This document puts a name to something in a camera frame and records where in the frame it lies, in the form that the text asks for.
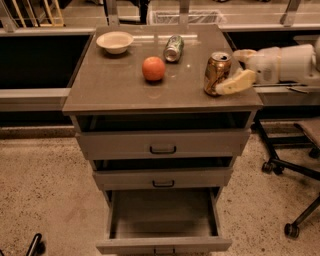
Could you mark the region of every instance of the apple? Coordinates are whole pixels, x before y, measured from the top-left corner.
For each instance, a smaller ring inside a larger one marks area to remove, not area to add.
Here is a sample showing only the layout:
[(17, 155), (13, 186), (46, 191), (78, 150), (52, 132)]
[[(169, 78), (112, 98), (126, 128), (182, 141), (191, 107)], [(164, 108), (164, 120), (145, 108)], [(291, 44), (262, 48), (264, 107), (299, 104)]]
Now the apple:
[(148, 81), (161, 80), (166, 71), (166, 66), (163, 60), (159, 57), (148, 57), (142, 63), (142, 73)]

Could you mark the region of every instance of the soda can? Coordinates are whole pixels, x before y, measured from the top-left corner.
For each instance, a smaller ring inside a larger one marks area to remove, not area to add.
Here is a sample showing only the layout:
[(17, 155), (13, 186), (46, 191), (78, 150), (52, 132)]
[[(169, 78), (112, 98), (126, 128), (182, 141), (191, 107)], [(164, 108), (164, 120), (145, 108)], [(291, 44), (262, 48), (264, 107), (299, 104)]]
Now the soda can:
[(163, 51), (165, 59), (169, 62), (176, 62), (180, 59), (184, 47), (183, 38), (179, 35), (173, 35), (169, 38)]
[(204, 90), (211, 96), (219, 96), (216, 85), (228, 78), (231, 56), (226, 52), (213, 52), (208, 60), (204, 76)]

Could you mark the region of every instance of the terrazzo floor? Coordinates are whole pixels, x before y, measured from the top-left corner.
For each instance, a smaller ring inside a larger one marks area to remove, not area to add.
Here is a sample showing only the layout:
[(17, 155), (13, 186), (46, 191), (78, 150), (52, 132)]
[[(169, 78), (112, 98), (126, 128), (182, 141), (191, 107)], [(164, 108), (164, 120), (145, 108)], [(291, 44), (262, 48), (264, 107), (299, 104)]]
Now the terrazzo floor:
[[(307, 149), (280, 150), (281, 157), (319, 168)], [(320, 208), (302, 225), (298, 239), (283, 233), (318, 196), (320, 184), (292, 171), (265, 174), (268, 153), (256, 132), (217, 203), (227, 252), (212, 256), (320, 255)], [(36, 233), (48, 256), (100, 255), (108, 207), (92, 178), (72, 127), (0, 128), (0, 249), (25, 255)]]

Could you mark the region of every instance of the drawer handle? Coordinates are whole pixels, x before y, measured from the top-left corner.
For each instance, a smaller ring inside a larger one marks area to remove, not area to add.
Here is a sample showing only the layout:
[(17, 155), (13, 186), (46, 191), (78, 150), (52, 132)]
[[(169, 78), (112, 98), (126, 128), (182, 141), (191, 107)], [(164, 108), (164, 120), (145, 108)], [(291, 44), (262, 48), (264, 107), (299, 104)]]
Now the drawer handle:
[(152, 185), (155, 188), (172, 188), (172, 187), (174, 187), (174, 180), (172, 180), (170, 182), (156, 182), (153, 180)]
[(174, 146), (171, 150), (165, 151), (165, 150), (156, 150), (156, 149), (153, 149), (152, 146), (150, 146), (149, 150), (150, 150), (150, 153), (154, 155), (172, 155), (177, 152), (177, 147)]

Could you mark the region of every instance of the gray countertop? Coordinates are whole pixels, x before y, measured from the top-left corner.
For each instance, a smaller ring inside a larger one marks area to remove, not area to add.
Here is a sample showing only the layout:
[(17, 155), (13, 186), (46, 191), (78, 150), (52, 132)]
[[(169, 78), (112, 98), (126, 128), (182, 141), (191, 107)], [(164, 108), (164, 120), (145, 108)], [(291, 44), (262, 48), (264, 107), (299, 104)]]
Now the gray countertop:
[[(127, 52), (110, 55), (96, 45), (99, 35), (111, 30), (131, 33), (134, 42)], [(166, 63), (164, 78), (147, 82), (143, 60), (163, 58), (168, 38), (180, 34), (185, 47), (178, 63)], [(120, 26), (98, 28), (80, 67), (65, 114), (219, 111), (261, 108), (253, 88), (228, 96), (211, 97), (203, 90), (208, 58), (214, 51), (232, 53), (216, 25)], [(233, 60), (230, 75), (239, 67)]]

